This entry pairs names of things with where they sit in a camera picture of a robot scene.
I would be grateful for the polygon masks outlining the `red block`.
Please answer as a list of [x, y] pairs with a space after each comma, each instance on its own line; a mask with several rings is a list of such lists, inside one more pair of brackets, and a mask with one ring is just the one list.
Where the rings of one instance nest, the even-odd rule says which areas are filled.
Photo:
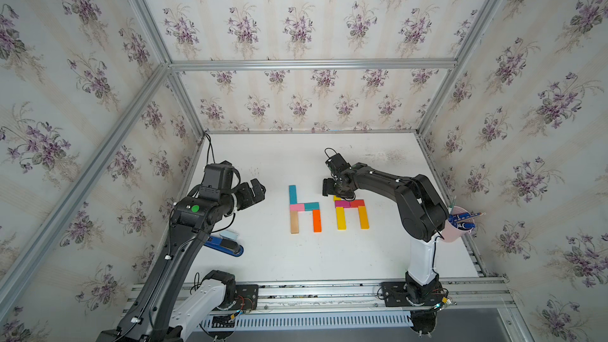
[[355, 208], [355, 207], [365, 207], [365, 202], [363, 199], [356, 199], [350, 202], [350, 207], [351, 208]]

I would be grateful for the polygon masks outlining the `amber orange block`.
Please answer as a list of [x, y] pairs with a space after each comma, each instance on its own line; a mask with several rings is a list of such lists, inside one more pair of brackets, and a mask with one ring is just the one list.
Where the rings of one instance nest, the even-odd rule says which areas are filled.
[[368, 218], [368, 214], [367, 214], [367, 208], [365, 206], [358, 207], [358, 214], [359, 214], [360, 228], [362, 230], [369, 230], [370, 223], [369, 223], [369, 218]]

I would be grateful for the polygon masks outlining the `magenta block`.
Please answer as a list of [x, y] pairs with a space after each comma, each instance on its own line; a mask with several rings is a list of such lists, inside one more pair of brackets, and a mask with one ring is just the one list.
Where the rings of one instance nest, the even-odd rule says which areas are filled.
[[334, 205], [336, 208], [350, 208], [351, 207], [351, 203], [345, 200], [338, 200], [334, 202]]

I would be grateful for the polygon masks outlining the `natural wood block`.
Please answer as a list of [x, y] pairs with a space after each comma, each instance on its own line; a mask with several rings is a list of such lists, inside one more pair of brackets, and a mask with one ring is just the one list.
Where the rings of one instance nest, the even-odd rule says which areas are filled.
[[299, 212], [290, 211], [290, 231], [291, 234], [299, 233]]

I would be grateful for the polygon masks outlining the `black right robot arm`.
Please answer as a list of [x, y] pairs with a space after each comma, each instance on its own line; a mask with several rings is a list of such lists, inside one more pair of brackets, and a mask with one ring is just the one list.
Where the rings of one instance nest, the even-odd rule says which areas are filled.
[[352, 202], [356, 191], [365, 190], [394, 201], [401, 224], [413, 239], [405, 274], [407, 301], [414, 307], [442, 307], [447, 291], [435, 270], [435, 257], [449, 213], [430, 179], [422, 174], [388, 174], [360, 162], [350, 165], [340, 154], [328, 158], [326, 166], [331, 177], [323, 180], [323, 196]]

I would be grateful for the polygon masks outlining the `pink block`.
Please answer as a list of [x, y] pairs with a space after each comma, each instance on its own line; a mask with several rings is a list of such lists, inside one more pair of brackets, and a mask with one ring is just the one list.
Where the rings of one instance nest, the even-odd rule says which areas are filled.
[[290, 212], [305, 212], [306, 205], [305, 204], [291, 204]]

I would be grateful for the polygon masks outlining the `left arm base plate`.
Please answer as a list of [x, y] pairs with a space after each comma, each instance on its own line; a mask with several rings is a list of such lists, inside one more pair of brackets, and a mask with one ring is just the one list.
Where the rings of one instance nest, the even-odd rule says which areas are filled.
[[244, 310], [245, 313], [256, 310], [260, 286], [257, 284], [237, 284], [234, 293], [228, 297], [228, 302], [216, 307], [214, 311], [236, 312]]

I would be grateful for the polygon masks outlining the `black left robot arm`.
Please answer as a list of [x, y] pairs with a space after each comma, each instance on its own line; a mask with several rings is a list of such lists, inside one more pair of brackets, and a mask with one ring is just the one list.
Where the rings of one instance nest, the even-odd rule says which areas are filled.
[[213, 270], [184, 302], [178, 296], [215, 224], [264, 200], [259, 180], [245, 182], [228, 161], [204, 168], [199, 185], [174, 205], [161, 254], [142, 291], [115, 329], [99, 341], [186, 341], [212, 310], [236, 302], [235, 277]]

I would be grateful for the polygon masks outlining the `long teal block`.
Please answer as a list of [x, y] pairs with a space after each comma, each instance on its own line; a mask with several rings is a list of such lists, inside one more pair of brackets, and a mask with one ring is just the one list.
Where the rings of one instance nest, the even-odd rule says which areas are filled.
[[288, 187], [288, 190], [289, 190], [289, 203], [291, 205], [296, 205], [298, 203], [296, 186], [290, 185]]

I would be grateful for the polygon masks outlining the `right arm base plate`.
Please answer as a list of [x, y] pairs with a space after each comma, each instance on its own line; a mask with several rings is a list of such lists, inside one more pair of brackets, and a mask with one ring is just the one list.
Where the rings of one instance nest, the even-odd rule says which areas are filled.
[[449, 295], [448, 289], [438, 281], [421, 286], [416, 282], [383, 282], [376, 296], [385, 307], [441, 308]]

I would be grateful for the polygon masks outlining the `short teal block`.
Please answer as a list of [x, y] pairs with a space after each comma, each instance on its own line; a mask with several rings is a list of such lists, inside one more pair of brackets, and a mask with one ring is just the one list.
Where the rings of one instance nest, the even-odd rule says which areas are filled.
[[319, 211], [320, 210], [320, 204], [318, 202], [305, 203], [304, 204], [304, 209], [305, 209], [306, 212]]

